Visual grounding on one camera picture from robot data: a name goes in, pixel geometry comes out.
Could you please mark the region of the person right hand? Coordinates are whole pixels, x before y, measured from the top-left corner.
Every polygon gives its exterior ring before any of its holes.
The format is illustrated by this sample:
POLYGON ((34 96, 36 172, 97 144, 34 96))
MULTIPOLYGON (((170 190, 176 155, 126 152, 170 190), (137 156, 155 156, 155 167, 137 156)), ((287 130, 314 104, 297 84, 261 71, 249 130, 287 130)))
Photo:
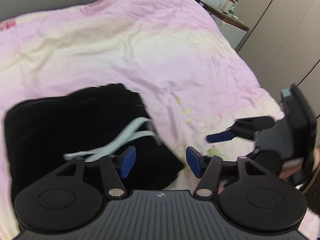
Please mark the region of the person right hand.
MULTIPOLYGON (((293 175, 297 171, 302 169, 303 160, 301 158, 286 161, 281 169, 279 177, 285 181, 289 181, 289 176, 293 175)), ((319 145, 316 146, 313 150, 313 168, 312 171, 315 171, 319 166, 319 145)))

